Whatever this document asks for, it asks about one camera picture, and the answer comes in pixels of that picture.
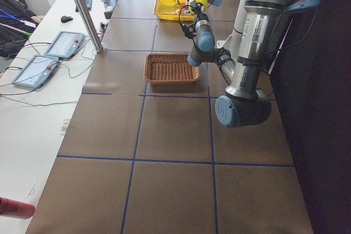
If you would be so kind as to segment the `red cylinder bottle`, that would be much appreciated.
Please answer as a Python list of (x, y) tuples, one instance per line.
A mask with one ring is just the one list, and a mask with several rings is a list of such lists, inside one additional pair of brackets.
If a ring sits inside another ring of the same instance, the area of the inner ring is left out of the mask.
[(35, 206), (32, 204), (1, 197), (1, 216), (29, 219), (34, 213)]

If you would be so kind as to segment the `black computer mouse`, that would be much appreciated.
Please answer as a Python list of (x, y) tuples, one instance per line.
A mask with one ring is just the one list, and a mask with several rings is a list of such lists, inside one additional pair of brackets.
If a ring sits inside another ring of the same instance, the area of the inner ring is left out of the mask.
[(60, 21), (61, 21), (61, 23), (67, 23), (67, 22), (69, 22), (69, 21), (72, 21), (73, 20), (73, 17), (71, 17), (71, 16), (66, 16), (66, 15), (64, 15), (64, 16), (62, 16), (61, 17), (61, 19), (60, 19)]

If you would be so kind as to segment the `yellow tape roll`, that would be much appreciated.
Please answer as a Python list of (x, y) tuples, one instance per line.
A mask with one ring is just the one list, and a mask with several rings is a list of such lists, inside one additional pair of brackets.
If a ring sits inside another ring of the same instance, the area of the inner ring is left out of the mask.
[(189, 0), (189, 12), (197, 14), (199, 12), (204, 13), (208, 8), (207, 0)]

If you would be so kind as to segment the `aluminium frame post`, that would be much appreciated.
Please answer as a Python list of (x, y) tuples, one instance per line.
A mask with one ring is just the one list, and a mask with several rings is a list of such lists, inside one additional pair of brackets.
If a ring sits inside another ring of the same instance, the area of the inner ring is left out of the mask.
[(93, 24), (93, 20), (90, 16), (86, 3), (84, 0), (74, 0), (74, 1), (78, 7), (78, 11), (80, 13), (81, 18), (83, 19), (83, 22), (88, 32), (88, 35), (90, 37), (90, 40), (94, 45), (95, 51), (97, 54), (99, 54), (103, 51), (103, 46), (101, 44), (101, 40)]

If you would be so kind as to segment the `far teach pendant tablet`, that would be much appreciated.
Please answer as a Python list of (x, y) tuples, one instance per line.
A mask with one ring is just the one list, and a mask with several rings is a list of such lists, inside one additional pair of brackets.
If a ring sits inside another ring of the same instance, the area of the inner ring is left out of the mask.
[(70, 59), (78, 51), (84, 35), (79, 32), (60, 31), (44, 55)]

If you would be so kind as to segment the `panda toy figure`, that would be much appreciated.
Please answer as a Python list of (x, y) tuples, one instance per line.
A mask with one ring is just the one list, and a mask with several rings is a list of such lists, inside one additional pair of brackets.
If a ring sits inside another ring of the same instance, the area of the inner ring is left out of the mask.
[(193, 15), (193, 13), (190, 12), (188, 9), (184, 9), (184, 10), (182, 11), (182, 15)]

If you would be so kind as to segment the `toy carrot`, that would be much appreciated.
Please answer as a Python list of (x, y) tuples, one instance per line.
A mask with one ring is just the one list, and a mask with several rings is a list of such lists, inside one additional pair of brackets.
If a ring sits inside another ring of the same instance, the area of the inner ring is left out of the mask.
[(186, 0), (175, 0), (175, 6), (183, 7), (186, 5)]

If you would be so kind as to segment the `yellow plastic basket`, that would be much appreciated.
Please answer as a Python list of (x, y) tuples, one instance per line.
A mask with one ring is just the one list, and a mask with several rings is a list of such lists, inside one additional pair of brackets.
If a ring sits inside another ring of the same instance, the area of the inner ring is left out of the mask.
[[(156, 15), (161, 20), (178, 21), (178, 14), (173, 14), (177, 9), (183, 7), (175, 6), (175, 0), (156, 0), (154, 5), (154, 15)], [(182, 21), (192, 21), (192, 18), (187, 16), (181, 16)]]

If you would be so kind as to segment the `brown wicker basket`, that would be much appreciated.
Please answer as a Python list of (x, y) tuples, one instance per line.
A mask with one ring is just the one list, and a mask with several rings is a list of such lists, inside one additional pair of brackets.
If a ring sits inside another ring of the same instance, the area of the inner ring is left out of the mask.
[(144, 79), (154, 85), (190, 84), (200, 79), (200, 69), (188, 63), (187, 53), (151, 53), (146, 56)]

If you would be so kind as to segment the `toy croissant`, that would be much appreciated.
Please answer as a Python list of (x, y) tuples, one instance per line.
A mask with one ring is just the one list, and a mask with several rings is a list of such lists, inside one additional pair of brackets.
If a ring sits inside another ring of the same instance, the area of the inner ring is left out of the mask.
[(178, 14), (178, 15), (180, 14), (180, 15), (182, 15), (182, 14), (184, 14), (184, 13), (181, 12), (180, 9), (177, 9), (176, 11), (173, 12), (173, 14)]

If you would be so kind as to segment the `teach pendant tablet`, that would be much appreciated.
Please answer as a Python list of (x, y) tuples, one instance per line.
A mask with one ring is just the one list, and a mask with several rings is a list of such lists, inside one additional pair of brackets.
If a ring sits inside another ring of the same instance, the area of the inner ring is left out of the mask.
[(12, 80), (12, 84), (24, 88), (40, 88), (54, 74), (59, 58), (35, 55)]
[(79, 32), (60, 31), (44, 55), (70, 59), (78, 51), (84, 35)]

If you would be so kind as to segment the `near teach pendant tablet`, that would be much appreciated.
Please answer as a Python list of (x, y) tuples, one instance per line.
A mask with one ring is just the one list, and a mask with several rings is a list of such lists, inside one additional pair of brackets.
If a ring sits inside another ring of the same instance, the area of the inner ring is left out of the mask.
[(12, 80), (12, 84), (24, 88), (40, 88), (54, 74), (59, 58), (35, 55)]

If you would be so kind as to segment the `white mounting pillar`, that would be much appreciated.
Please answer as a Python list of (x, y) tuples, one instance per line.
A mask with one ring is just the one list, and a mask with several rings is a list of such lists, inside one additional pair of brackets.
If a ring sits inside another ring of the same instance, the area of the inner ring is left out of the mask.
[(224, 47), (225, 49), (229, 50), (232, 58), (235, 57), (238, 53), (242, 38), (242, 32), (246, 22), (247, 12), (245, 11), (244, 5), (245, 0), (240, 0), (232, 33), (226, 40), (217, 41), (217, 48)]

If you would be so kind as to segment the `seated person dark jacket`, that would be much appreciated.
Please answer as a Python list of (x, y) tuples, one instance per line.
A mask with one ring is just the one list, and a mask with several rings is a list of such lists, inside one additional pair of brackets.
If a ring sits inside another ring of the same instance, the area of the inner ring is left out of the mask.
[(1, 0), (1, 57), (15, 57), (41, 19), (17, 0)]

